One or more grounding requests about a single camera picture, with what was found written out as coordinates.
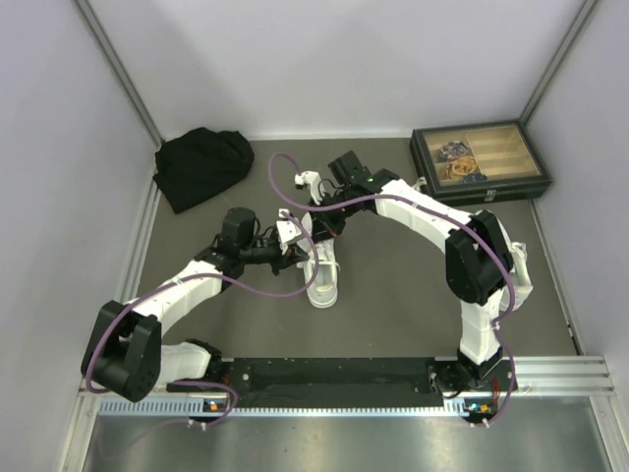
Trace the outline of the white shoelace of shoe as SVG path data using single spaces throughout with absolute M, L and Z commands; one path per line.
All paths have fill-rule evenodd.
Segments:
M 323 267 L 328 267 L 333 274 L 336 274 L 340 268 L 339 263 L 336 260 L 334 251 L 334 240 L 327 239 L 317 242 L 315 244 L 318 264 Z

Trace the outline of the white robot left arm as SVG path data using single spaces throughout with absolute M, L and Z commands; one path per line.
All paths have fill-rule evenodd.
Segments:
M 232 208 L 212 243 L 176 275 L 127 302 L 109 301 L 97 315 L 81 371 L 92 393 L 114 392 L 132 402 L 157 386 L 193 382 L 209 390 L 222 381 L 221 353 L 204 341 L 165 345 L 164 334 L 195 307 L 232 286 L 243 287 L 246 266 L 268 265 L 273 273 L 305 262 L 315 253 L 311 232 L 282 209 L 269 233 L 256 214 Z

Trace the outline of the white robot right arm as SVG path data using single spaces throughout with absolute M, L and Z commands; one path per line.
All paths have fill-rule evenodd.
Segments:
M 389 170 L 372 173 L 351 151 L 329 168 L 336 180 L 332 194 L 324 191 L 316 172 L 295 177 L 297 186 L 311 192 L 313 239 L 331 240 L 350 216 L 369 210 L 433 243 L 445 256 L 446 283 L 461 302 L 459 378 L 469 388 L 484 387 L 503 356 L 495 335 L 499 318 L 517 306 L 513 247 L 499 220 L 486 210 L 468 213 L 446 206 Z

